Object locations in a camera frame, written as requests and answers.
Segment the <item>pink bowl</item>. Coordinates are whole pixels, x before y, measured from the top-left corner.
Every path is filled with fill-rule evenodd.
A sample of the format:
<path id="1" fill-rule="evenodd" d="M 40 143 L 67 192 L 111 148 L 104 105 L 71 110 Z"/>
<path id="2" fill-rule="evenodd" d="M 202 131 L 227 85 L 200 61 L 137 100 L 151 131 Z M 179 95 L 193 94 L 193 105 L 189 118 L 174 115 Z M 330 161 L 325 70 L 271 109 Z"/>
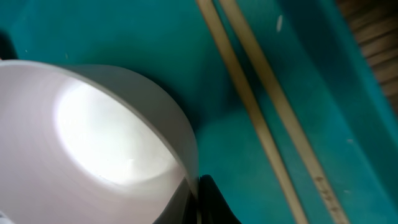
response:
<path id="1" fill-rule="evenodd" d="M 154 223 L 183 179 L 196 199 L 195 135 L 152 80 L 1 62 L 2 223 Z"/>

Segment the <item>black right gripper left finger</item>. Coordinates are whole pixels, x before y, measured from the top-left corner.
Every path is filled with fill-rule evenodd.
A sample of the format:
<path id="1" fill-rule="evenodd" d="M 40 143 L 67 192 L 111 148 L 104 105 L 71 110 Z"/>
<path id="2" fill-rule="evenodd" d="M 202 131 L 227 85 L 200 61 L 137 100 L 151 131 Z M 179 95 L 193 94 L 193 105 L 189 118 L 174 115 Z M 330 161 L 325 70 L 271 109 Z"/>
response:
<path id="1" fill-rule="evenodd" d="M 197 224 L 197 203 L 183 179 L 154 224 Z"/>

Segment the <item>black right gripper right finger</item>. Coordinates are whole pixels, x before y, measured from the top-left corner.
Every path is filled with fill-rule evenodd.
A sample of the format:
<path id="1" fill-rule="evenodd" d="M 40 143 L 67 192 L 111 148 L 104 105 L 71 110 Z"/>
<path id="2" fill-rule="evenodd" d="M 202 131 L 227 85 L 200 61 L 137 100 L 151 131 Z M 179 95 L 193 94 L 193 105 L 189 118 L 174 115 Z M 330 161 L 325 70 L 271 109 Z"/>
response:
<path id="1" fill-rule="evenodd" d="M 199 179 L 198 203 L 204 224 L 241 224 L 210 175 Z"/>

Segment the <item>bamboo chopstick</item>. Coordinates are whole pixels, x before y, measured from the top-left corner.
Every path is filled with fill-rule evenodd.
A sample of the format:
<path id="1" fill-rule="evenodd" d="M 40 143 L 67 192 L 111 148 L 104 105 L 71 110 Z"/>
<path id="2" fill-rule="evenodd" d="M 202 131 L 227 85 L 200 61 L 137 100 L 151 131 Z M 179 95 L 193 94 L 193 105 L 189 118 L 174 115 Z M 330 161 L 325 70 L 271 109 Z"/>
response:
<path id="1" fill-rule="evenodd" d="M 262 115 L 250 84 L 233 50 L 213 1 L 196 0 L 196 3 L 198 4 L 201 14 L 211 32 L 221 58 L 226 65 L 231 80 L 233 81 L 233 85 L 250 117 L 274 174 L 279 181 L 295 222 L 298 224 L 308 224 L 308 219 L 294 189 L 291 178 L 279 154 L 278 148 Z"/>
<path id="2" fill-rule="evenodd" d="M 300 154 L 333 221 L 337 224 L 349 224 L 349 219 L 343 207 L 339 203 L 301 124 L 238 4 L 234 0 L 220 0 L 220 4 L 278 112 L 297 152 Z"/>

